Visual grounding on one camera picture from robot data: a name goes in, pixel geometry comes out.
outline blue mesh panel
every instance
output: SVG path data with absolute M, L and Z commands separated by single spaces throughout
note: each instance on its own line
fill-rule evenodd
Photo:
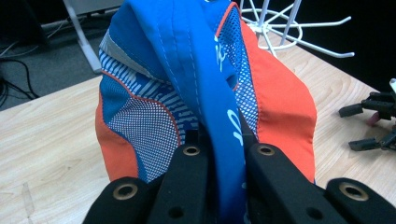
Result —
M 224 47 L 236 74 L 239 76 L 236 102 L 243 112 L 250 129 L 257 134 L 257 101 L 239 22 L 239 12 L 237 8 L 233 8 L 220 31 L 219 42 Z
M 103 77 L 100 83 L 103 96 L 103 119 L 108 123 L 129 99 L 128 92 L 110 77 Z
M 134 147 L 139 178 L 149 182 L 166 172 L 178 147 L 177 139 L 184 143 L 186 131 L 198 128 L 197 118 L 170 84 L 136 73 L 101 50 L 99 57 L 104 70 L 122 82 L 132 94 L 113 80 L 126 92 L 127 99 L 122 100 L 123 107 L 118 106 L 117 114 L 107 125 Z

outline orange fabric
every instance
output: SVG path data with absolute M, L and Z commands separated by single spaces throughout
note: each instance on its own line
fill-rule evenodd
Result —
M 100 143 L 110 181 L 121 177 L 138 177 L 134 148 L 124 138 L 111 131 L 103 119 L 103 99 L 99 95 L 96 109 L 95 129 Z
M 315 178 L 313 134 L 317 111 L 305 84 L 269 52 L 241 21 L 259 109 L 259 141 L 279 147 L 310 180 Z

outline wooden table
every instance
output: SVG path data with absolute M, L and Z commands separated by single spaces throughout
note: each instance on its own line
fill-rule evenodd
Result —
M 277 53 L 311 91 L 317 109 L 317 182 L 335 177 L 365 183 L 396 204 L 396 152 L 354 152 L 347 142 L 382 136 L 391 122 L 374 128 L 374 112 L 341 119 L 338 109 L 356 104 L 373 89 L 308 52 Z M 108 179 L 94 130 L 98 84 L 77 86 L 0 112 L 0 223 L 80 223 Z

